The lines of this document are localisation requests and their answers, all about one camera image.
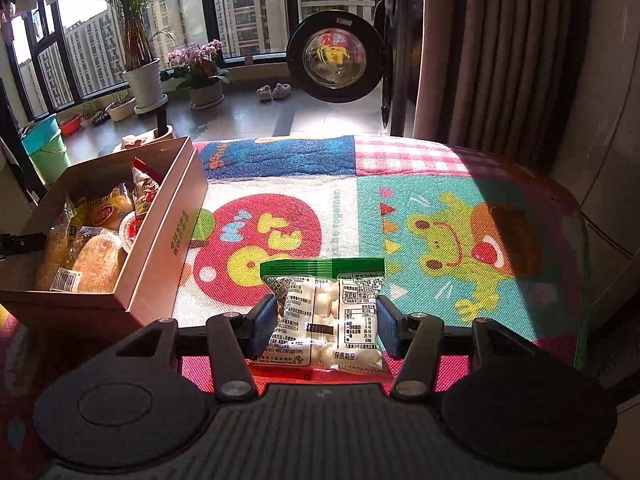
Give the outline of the puffed rice bar packet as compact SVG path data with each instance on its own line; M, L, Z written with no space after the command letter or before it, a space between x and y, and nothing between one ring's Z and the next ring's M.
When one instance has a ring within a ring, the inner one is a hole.
M49 290L56 272L62 266L68 254L70 244L70 222L72 222L76 210L69 201L50 227L44 253L36 275L36 289Z

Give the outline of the barcode bread loaf packet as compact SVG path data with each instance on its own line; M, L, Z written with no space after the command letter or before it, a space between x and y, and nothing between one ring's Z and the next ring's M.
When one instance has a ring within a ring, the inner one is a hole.
M83 226L53 275L51 292L112 292L122 268L122 241L110 229Z

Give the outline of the green-edged white candy bag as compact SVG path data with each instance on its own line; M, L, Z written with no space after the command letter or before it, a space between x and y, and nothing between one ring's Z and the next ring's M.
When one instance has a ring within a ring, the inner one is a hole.
M260 277L278 304L278 322L257 362L278 367L384 375L376 300L382 258L274 260Z

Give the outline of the round bun red logo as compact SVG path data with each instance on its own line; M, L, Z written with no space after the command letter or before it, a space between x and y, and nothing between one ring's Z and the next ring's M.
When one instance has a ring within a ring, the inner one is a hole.
M128 188L119 183L107 195L88 200L86 226L117 231L127 214L134 211Z

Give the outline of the pink cardboard box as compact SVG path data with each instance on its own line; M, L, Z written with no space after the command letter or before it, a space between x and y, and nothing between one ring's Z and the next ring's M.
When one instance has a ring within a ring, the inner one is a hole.
M33 330L117 339L171 315L207 183L188 138L66 169L1 265L1 304Z

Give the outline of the red lid jelly cup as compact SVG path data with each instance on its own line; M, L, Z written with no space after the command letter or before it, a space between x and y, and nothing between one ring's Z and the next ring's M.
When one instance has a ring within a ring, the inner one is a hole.
M122 222L120 222L118 234L122 242L122 249L127 254L131 252L132 246L134 246L134 242L140 231L140 226L141 222L134 211L127 214L126 217L122 219Z

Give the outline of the red peanut snack bag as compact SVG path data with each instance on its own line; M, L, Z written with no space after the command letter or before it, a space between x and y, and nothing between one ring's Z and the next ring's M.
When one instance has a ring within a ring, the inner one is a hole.
M134 202L134 215L141 224L148 214L155 196L157 196L163 177L146 162L140 158L135 158L131 164L132 201Z

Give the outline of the yellow snack bar packet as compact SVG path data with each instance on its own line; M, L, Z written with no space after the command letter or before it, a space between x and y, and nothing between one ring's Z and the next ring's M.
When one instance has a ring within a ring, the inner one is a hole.
M85 197L81 197L72 203L67 201L67 205L70 206L70 226L68 227L68 240L72 242L78 231L85 225L88 212L88 200Z

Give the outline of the green plastic bucket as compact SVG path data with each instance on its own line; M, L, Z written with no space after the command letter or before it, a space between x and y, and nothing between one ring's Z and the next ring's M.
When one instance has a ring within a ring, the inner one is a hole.
M41 148L29 156L43 183L52 185L70 166L67 146L58 131L56 135Z

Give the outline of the teal plastic bucket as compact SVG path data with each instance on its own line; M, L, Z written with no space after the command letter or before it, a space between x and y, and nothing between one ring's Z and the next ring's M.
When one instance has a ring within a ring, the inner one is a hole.
M51 114L39 122L31 122L21 133L21 141L27 155L30 156L43 148L58 133L58 118Z

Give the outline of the colourful cartoon play mat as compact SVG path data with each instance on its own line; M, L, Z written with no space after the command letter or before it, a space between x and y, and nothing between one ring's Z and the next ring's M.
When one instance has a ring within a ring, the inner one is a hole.
M208 189L172 314L246 312L272 259L381 258L402 313L494 318L573 362L587 237L574 196L467 148L386 136L196 144Z

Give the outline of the red plastic basin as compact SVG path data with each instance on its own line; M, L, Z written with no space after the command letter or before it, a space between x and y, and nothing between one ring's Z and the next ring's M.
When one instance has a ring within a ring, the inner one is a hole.
M82 115L77 114L73 117L64 119L60 123L60 130L62 136L72 136L81 127Z

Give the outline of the low white planter bowl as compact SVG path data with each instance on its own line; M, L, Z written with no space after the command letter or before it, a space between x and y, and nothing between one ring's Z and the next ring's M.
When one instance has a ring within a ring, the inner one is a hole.
M134 114L135 106L136 98L134 96L127 96L122 100L111 102L105 111L113 122L122 122Z

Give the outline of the pair of white slippers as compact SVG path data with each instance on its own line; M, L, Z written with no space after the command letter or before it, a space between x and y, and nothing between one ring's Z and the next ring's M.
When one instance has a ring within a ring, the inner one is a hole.
M283 101L292 94L292 87L290 84L276 84L271 88L269 84L265 84L256 90L256 94L261 103Z

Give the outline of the pink flower pot plant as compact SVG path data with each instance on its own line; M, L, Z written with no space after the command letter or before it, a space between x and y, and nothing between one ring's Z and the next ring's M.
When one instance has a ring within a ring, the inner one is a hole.
M224 100L228 70L219 67L224 44L214 39L207 44L189 44L168 54L172 76L181 79L178 89L186 89L191 110L207 110Z

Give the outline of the tall plant white pot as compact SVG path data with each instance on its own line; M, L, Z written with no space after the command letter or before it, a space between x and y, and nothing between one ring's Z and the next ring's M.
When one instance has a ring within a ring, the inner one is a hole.
M160 82L160 59L152 52L152 36L145 28L145 12L152 0L104 0L114 11L124 51L124 76L136 99L134 112L145 115L163 107L168 96Z

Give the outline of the round washing machine door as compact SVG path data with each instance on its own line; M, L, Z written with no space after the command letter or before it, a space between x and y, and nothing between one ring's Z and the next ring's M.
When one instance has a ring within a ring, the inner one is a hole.
M384 75L385 44L364 18L327 10L304 18L286 47L294 82L310 96L349 103L367 96Z

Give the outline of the brown curtain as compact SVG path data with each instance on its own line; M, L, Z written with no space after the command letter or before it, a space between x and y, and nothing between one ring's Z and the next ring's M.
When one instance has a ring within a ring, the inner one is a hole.
M413 134L547 172L575 99L591 0L422 0Z

